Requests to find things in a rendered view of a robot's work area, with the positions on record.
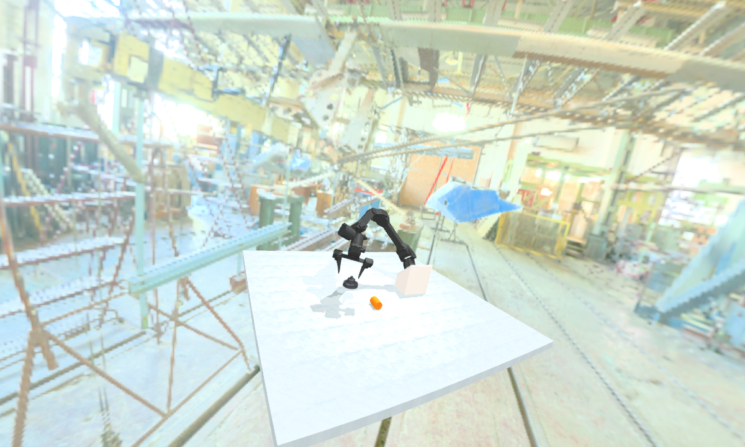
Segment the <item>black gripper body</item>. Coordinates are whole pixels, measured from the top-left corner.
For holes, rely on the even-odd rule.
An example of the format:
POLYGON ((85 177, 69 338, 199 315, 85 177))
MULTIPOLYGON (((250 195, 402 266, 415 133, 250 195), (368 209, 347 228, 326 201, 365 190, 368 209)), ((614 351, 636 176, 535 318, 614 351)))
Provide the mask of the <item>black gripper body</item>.
MULTIPOLYGON (((357 242, 351 242, 351 243, 354 243, 355 246, 361 245, 360 243, 357 243, 357 242)), ((367 258, 367 257, 365 257, 365 259, 360 258, 360 255, 358 255, 358 253, 353 253, 353 252, 350 252, 346 255, 346 254, 343 254, 343 251, 340 251, 337 249, 335 249, 335 251, 333 252, 332 258, 335 258, 336 256, 341 256, 342 258, 347 258, 348 260, 359 261, 359 263, 363 263, 363 264, 366 263, 366 264, 369 264, 370 267, 374 263, 374 260, 372 258, 367 258)))

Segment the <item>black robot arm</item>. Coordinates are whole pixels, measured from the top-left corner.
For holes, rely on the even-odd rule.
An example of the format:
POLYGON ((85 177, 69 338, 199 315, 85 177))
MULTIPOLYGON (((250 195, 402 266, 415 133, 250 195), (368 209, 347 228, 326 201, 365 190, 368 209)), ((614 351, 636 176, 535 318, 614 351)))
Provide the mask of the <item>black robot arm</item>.
POLYGON ((394 227, 391 226, 389 214, 387 214, 383 209, 375 209, 375 207, 371 207, 369 211, 366 211, 360 220, 353 225, 349 226, 346 223, 341 225, 338 235, 343 237, 345 240, 351 240, 351 242, 357 242, 362 245, 355 246, 354 243, 351 243, 348 253, 353 252, 358 253, 358 255, 365 253, 366 246, 363 246, 363 240, 367 240, 368 238, 365 237, 365 234, 363 235, 362 232, 367 229, 367 224, 370 220, 375 221, 377 225, 384 227, 385 232, 389 235, 396 246, 396 254, 400 257, 400 261, 403 261, 404 269, 410 265, 416 265, 416 254, 400 239, 394 230, 394 227))

